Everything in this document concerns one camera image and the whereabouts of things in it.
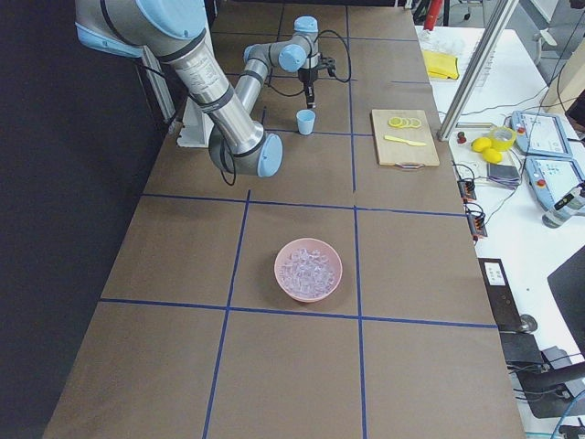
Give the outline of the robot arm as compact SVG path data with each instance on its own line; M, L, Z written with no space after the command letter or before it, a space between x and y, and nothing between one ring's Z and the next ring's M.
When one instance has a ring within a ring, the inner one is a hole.
M300 16L288 40L249 46L245 69L231 84L206 42L202 1L78 1L78 39L88 48L138 59L149 48L186 85L213 122L208 152L216 167L236 175L271 177L282 163L282 140L250 116L274 68L303 75L320 59L318 22Z

